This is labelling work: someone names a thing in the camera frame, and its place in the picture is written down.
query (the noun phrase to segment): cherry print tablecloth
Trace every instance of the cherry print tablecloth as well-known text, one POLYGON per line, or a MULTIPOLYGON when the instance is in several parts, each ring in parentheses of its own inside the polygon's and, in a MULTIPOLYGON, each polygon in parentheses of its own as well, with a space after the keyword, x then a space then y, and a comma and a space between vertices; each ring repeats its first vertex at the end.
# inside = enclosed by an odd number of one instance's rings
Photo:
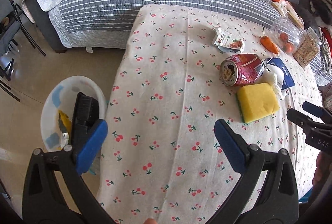
MULTIPOLYGON (((107 110, 108 136, 102 146, 98 201, 117 223, 205 223, 236 184, 217 140, 214 122, 224 118, 234 132, 262 150, 286 148, 299 196, 311 187, 318 150, 286 119, 308 100, 321 105, 312 70, 281 52, 296 85, 280 110, 250 124, 241 122, 237 88, 225 87, 219 66, 226 54, 211 44, 212 25, 238 30, 245 52, 272 57, 259 43, 262 27, 181 6, 142 7, 117 71, 107 110)), ((249 210, 260 192, 261 176, 249 210)))

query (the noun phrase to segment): yellow sponge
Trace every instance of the yellow sponge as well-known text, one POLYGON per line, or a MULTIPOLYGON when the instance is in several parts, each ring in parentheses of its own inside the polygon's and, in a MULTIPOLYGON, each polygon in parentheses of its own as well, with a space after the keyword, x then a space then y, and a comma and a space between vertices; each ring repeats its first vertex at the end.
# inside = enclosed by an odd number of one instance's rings
POLYGON ((236 95, 245 123, 264 118, 279 110, 276 94, 267 83, 243 86, 236 95))

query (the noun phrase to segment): soda can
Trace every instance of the soda can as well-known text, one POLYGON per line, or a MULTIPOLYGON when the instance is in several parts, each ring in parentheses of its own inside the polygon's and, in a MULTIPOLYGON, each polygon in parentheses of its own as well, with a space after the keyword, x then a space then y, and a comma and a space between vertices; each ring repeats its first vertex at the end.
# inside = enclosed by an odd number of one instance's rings
POLYGON ((220 78, 226 86, 248 85, 263 75, 265 65, 257 54, 234 54, 220 65, 220 78))

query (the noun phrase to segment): plastic bowl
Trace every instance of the plastic bowl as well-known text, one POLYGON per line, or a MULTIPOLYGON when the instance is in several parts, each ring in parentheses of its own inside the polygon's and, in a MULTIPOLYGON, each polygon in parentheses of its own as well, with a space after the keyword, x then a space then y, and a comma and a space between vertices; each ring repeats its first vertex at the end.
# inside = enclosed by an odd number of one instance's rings
POLYGON ((98 100, 99 119, 105 119, 106 100, 97 84, 83 76, 73 76, 63 80, 49 94, 41 112, 41 137, 48 152, 59 150, 60 137, 62 136, 58 123, 59 110, 66 113, 72 120, 79 92, 98 100))
POLYGON ((270 33, 272 41, 286 54, 292 55, 303 42, 303 30, 298 29, 289 19, 278 18, 270 33))

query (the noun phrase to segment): blue gripper pad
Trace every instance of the blue gripper pad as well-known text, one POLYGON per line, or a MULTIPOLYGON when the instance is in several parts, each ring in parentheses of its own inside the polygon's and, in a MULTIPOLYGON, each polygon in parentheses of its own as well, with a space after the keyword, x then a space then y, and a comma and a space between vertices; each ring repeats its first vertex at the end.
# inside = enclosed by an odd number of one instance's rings
POLYGON ((98 151, 100 150, 106 136, 107 136, 107 123, 105 120, 97 120, 92 128, 89 130, 89 139, 77 154, 76 157, 76 171, 78 174, 83 174, 87 172, 95 159, 98 151))
POLYGON ((226 124, 225 120, 223 119, 217 120, 215 122, 215 137, 217 138, 220 146, 225 152, 225 155, 230 162, 233 170, 235 172, 239 172, 240 174, 244 174, 244 172, 246 171, 245 155, 230 135, 229 131, 232 131, 232 129, 227 126, 227 130, 222 125, 221 121, 224 121, 224 123, 226 124))
POLYGON ((324 115, 323 110, 320 107, 317 107, 316 105, 313 105, 308 101, 303 102, 302 109, 318 118, 324 115))

